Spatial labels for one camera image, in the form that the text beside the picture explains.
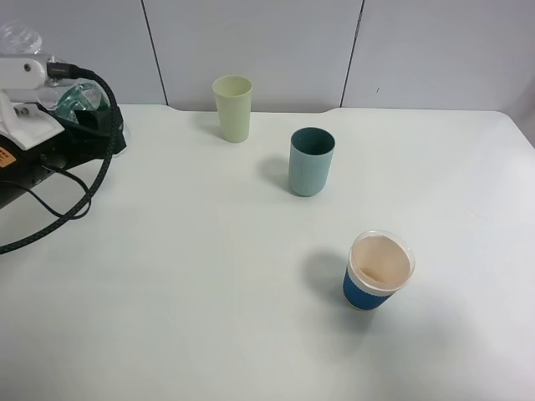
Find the white wall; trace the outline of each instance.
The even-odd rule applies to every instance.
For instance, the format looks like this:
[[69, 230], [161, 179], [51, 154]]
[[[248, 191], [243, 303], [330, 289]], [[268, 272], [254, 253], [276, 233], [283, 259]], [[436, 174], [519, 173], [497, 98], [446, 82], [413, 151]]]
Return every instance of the white wall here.
[[167, 98], [214, 109], [225, 74], [253, 83], [253, 109], [340, 106], [360, 0], [145, 0]]
[[367, 0], [344, 106], [509, 110], [530, 98], [534, 16], [533, 0]]
[[101, 75], [121, 103], [165, 104], [139, 0], [2, 0], [0, 25], [13, 19], [47, 53]]

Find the blue paper cup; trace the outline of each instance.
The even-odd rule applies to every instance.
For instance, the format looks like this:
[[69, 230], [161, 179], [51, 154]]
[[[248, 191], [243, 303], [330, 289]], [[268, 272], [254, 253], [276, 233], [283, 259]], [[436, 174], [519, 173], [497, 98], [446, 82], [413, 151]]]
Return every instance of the blue paper cup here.
[[387, 231], [367, 231], [349, 250], [344, 295], [351, 306], [376, 309], [400, 290], [415, 270], [410, 248]]

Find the cup rim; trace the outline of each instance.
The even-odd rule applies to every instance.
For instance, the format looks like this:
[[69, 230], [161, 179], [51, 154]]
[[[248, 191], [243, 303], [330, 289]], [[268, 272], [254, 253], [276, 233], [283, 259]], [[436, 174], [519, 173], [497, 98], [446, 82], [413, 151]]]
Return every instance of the cup rim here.
[[[239, 79], [246, 81], [248, 85], [248, 90], [246, 90], [245, 92], [241, 94], [234, 94], [234, 95], [221, 94], [220, 92], [218, 92], [216, 90], [216, 85], [220, 83], [223, 79], [229, 79], [229, 78], [233, 78], [233, 79], [239, 78]], [[214, 91], [214, 94], [217, 94], [218, 96], [222, 96], [223, 98], [239, 98], [240, 96], [243, 96], [244, 94], [248, 94], [249, 92], [252, 91], [252, 82], [249, 79], [242, 77], [241, 75], [223, 75], [222, 77], [219, 77], [218, 79], [214, 81], [214, 83], [211, 85], [211, 89]]]
[[[410, 266], [409, 275], [407, 276], [407, 278], [401, 285], [394, 287], [394, 288], [379, 288], [379, 287], [373, 286], [369, 284], [368, 282], [366, 282], [362, 278], [362, 273], [358, 269], [356, 269], [355, 266], [353, 266], [353, 257], [351, 256], [353, 255], [354, 246], [358, 242], [362, 241], [364, 238], [368, 238], [371, 236], [383, 236], [385, 238], [388, 238], [389, 240], [393, 241], [407, 256], [407, 260], [409, 261], [409, 266]], [[351, 268], [351, 271], [353, 272], [353, 274], [355, 274], [358, 277], [358, 279], [364, 286], [372, 290], [375, 290], [377, 292], [393, 293], [403, 288], [407, 284], [407, 282], [409, 282], [410, 278], [412, 277], [412, 273], [415, 270], [415, 256], [412, 253], [412, 250], [410, 249], [410, 247], [407, 245], [407, 243], [403, 241], [396, 234], [389, 232], [389, 231], [384, 231], [384, 230], [370, 230], [370, 231], [365, 231], [359, 236], [357, 236], [357, 238], [353, 241], [353, 244], [349, 248], [349, 267]]]
[[[311, 154], [311, 153], [306, 153], [306, 152], [303, 152], [302, 150], [300, 150], [296, 145], [295, 143], [293, 142], [294, 138], [295, 138], [295, 135], [299, 134], [301, 131], [305, 131], [306, 129], [315, 129], [317, 131], [320, 131], [321, 133], [323, 134], [326, 134], [332, 141], [333, 141], [333, 145], [331, 146], [331, 148], [323, 153], [318, 153], [318, 154]], [[319, 128], [319, 127], [303, 127], [303, 128], [300, 128], [298, 129], [297, 131], [295, 131], [293, 134], [292, 134], [292, 137], [290, 138], [290, 143], [292, 144], [292, 147], [297, 151], [299, 152], [301, 155], [306, 155], [306, 156], [323, 156], [323, 155], [328, 155], [330, 152], [332, 152], [334, 150], [334, 148], [336, 147], [336, 139], [334, 138], [334, 136], [328, 132], [326, 129], [323, 129], [323, 128]]]

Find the pale green cup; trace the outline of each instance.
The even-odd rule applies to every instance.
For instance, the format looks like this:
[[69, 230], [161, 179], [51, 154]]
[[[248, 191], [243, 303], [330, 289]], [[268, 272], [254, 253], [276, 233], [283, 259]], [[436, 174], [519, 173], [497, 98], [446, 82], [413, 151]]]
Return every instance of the pale green cup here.
[[223, 138], [243, 142], [249, 136], [252, 84], [247, 78], [227, 75], [212, 85]]

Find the teal cup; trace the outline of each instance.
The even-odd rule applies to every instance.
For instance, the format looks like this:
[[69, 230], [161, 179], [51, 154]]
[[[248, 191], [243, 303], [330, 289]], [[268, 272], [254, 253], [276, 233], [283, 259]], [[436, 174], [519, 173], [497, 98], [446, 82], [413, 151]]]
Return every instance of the teal cup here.
[[334, 137], [324, 129], [302, 128], [292, 135], [290, 188], [298, 195], [313, 196], [327, 182], [334, 152]]

